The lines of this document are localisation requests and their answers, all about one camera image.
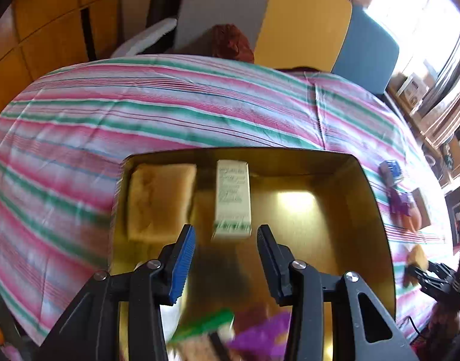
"green object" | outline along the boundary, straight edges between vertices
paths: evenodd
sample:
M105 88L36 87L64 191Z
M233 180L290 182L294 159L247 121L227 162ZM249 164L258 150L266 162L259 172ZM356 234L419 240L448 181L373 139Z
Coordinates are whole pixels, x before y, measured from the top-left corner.
M175 334L171 338L170 343L179 342L191 336L202 335L204 333L216 331L220 326L231 323L233 318L234 314L232 311L221 310L189 326L178 327Z

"blue chair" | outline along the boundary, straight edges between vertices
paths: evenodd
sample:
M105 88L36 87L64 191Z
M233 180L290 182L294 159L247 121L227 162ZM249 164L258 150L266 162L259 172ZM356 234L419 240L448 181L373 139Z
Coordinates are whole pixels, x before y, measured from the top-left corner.
M398 57L399 45L393 37L361 6L354 5L332 73L380 96L385 92Z

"gray panel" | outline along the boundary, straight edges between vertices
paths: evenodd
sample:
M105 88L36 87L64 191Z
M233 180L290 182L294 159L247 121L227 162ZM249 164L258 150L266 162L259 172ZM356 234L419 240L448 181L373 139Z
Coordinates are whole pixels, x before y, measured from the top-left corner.
M176 27L175 52L207 54L210 29L234 24L255 49L268 0L182 0Z

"table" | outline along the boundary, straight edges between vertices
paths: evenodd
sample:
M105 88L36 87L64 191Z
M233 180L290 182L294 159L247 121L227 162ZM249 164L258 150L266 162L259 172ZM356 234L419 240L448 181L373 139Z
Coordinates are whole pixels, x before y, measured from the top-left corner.
M397 324L414 335L433 300L404 288L407 251L448 261L444 196L413 138L382 102L329 73L295 76L185 55L100 60L32 83L0 115L0 293L40 344L97 268L107 265L120 162L130 154L195 147L274 146L353 154L385 224ZM432 225L418 234L390 215L378 174L397 159L402 188L422 191Z

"yellow partition panel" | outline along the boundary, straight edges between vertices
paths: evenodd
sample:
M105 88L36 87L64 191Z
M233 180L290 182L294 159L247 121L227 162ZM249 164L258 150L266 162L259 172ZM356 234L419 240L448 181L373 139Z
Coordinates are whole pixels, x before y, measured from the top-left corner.
M308 66L330 72L351 15L348 0L269 0L255 63L276 69Z

